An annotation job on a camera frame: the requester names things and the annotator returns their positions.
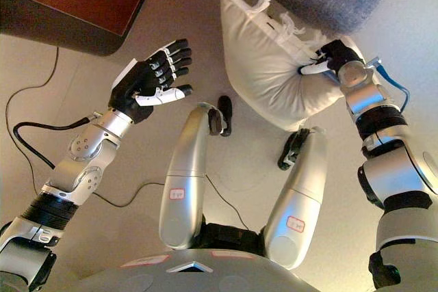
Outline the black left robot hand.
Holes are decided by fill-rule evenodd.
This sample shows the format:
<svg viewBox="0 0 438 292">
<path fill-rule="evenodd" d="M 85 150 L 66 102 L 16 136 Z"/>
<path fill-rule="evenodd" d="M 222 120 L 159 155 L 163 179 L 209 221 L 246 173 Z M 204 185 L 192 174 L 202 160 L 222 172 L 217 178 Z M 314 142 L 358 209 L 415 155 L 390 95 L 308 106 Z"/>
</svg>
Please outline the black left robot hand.
<svg viewBox="0 0 438 292">
<path fill-rule="evenodd" d="M 108 107 L 137 124 L 151 115 L 154 106 L 190 95 L 191 85 L 172 84 L 177 77 L 188 74 L 191 54 L 184 38 L 159 48 L 143 61 L 131 60 L 112 84 Z"/>
</svg>

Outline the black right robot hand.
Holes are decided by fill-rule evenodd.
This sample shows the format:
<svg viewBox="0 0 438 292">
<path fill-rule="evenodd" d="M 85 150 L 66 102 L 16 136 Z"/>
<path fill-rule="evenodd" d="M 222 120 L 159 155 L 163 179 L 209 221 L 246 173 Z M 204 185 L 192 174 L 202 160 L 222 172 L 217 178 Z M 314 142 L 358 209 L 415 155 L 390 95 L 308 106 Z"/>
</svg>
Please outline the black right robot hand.
<svg viewBox="0 0 438 292">
<path fill-rule="evenodd" d="M 314 64 L 301 66 L 298 73 L 301 75 L 314 75 L 329 70 L 337 74 L 340 68 L 348 62 L 365 62 L 350 47 L 347 47 L 341 40 L 334 40 L 320 47 L 316 54 L 318 56 Z"/>
</svg>

